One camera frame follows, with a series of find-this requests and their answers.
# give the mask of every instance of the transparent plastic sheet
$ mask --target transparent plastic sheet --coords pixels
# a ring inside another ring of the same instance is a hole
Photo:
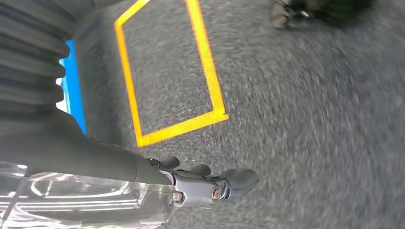
[[[26,169],[0,161],[2,229],[154,229],[176,210],[174,186]]]

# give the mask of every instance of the yellow painted line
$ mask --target yellow painted line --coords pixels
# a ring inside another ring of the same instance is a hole
[[[222,101],[221,88],[219,87],[216,75],[213,55],[211,54],[210,43],[204,25],[203,14],[201,13],[198,0],[186,0],[192,29],[197,42],[202,68],[204,69],[208,89],[210,91],[213,110],[218,113],[225,113],[224,102]]]
[[[142,128],[138,115],[138,106],[135,97],[135,89],[132,81],[131,67],[128,59],[125,35],[122,29],[123,24],[135,13],[137,13],[149,0],[138,0],[127,11],[125,11],[115,22],[118,50],[121,56],[122,69],[124,72],[125,84],[127,87],[129,105],[134,123],[135,137],[138,147],[151,145],[165,139],[185,134],[187,132],[212,125],[224,120],[229,116],[225,114],[225,106],[222,100],[221,89],[216,75],[215,65],[211,54],[208,36],[205,30],[203,15],[198,0],[185,0],[189,12],[191,25],[200,54],[202,68],[204,70],[208,89],[210,92],[213,110],[184,122],[163,128],[156,132],[142,135]]]

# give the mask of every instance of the road marking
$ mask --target road marking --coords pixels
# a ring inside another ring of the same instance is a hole
[[[125,11],[115,21],[114,24],[138,147],[151,145],[153,143],[163,141],[165,139],[182,135],[187,132],[229,119],[229,116],[225,113],[225,106],[222,100],[221,88],[219,86],[218,77],[216,74],[215,65],[211,54],[210,44],[208,42],[207,32],[205,30],[203,15],[201,13],[199,2],[198,0],[185,0],[191,20],[191,25],[194,31],[195,40],[198,46],[198,52],[200,54],[200,60],[203,66],[202,68],[204,70],[205,79],[207,81],[208,90],[210,92],[213,110],[184,122],[155,131],[153,133],[142,135],[141,123],[138,114],[138,106],[135,97],[135,89],[132,81],[131,67],[128,59],[127,45],[125,43],[125,35],[122,26],[130,17],[132,17],[132,15],[137,13],[149,1],[150,0],[138,0],[127,11]]]

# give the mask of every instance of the robotic hand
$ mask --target robotic hand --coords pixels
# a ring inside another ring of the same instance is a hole
[[[255,171],[229,169],[219,176],[211,176],[211,169],[204,164],[186,170],[173,170],[180,165],[179,160],[169,156],[161,161],[148,160],[166,175],[176,187],[173,196],[178,207],[195,207],[205,204],[240,198],[252,190],[259,182]]]
[[[206,165],[174,170],[86,137],[55,84],[65,41],[90,12],[120,0],[0,0],[0,228],[156,228],[178,207],[238,198],[258,183],[252,170],[211,176]]]

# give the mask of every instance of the blue panel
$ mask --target blue panel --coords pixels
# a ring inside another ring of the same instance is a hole
[[[79,123],[83,133],[86,134],[85,115],[83,111],[82,95],[80,93],[79,74],[77,71],[75,44],[73,40],[66,42],[70,55],[61,60],[66,69],[65,78],[62,79],[62,88],[66,97],[67,111]]]

